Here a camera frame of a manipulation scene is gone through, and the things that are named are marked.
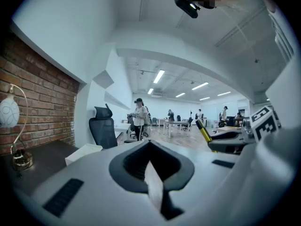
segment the white lamp shade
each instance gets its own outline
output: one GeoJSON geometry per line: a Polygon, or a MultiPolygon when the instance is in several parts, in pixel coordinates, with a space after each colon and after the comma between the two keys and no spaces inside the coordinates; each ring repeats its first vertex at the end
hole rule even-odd
{"type": "Polygon", "coordinates": [[[19,107],[13,97],[8,97],[0,103],[1,127],[14,127],[19,121],[19,107]]]}

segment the black pants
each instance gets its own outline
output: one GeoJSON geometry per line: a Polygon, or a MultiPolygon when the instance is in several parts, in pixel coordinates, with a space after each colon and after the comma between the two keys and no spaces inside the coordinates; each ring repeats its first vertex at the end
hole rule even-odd
{"type": "Polygon", "coordinates": [[[136,133],[137,141],[140,141],[140,137],[139,137],[140,127],[141,126],[135,126],[135,133],[136,133]]]}

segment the headrest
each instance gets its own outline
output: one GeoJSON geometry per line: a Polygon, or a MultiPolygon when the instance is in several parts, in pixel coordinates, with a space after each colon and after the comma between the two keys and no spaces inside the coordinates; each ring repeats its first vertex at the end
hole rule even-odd
{"type": "Polygon", "coordinates": [[[104,108],[104,107],[95,106],[95,109],[96,109],[95,118],[98,120],[108,119],[108,118],[111,118],[113,115],[112,111],[108,107],[104,108]]]}

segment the ceiling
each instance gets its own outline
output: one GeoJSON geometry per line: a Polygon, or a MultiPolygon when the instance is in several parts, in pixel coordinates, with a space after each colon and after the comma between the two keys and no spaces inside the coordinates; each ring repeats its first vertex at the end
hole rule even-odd
{"type": "MultiPolygon", "coordinates": [[[[254,92],[265,91],[284,68],[284,59],[274,41],[271,19],[262,0],[238,0],[214,9],[201,8],[192,19],[174,0],[118,0],[118,21],[150,21],[193,33],[216,46],[235,60],[245,72],[246,83],[254,92]]],[[[155,89],[174,97],[182,92],[187,98],[203,98],[233,90],[204,74],[160,61],[127,58],[133,92],[148,91],[159,69],[166,71],[155,89]],[[191,91],[203,81],[208,86],[191,91]]]]}
{"type": "Polygon", "coordinates": [[[175,98],[175,96],[185,93],[179,99],[199,102],[199,99],[205,97],[213,99],[218,94],[228,91],[231,91],[232,94],[237,93],[216,79],[178,65],[141,58],[126,58],[126,64],[131,89],[137,94],[147,93],[150,88],[153,88],[152,95],[175,98]],[[159,70],[164,70],[165,73],[158,83],[153,83],[159,70]],[[192,90],[204,82],[209,84],[192,90]]]}

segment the lamp base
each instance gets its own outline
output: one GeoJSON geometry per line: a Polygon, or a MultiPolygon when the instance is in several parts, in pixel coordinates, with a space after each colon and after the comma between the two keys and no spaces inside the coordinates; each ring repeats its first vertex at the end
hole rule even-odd
{"type": "Polygon", "coordinates": [[[13,153],[13,168],[16,171],[23,171],[33,165],[32,154],[24,149],[13,153]]]}

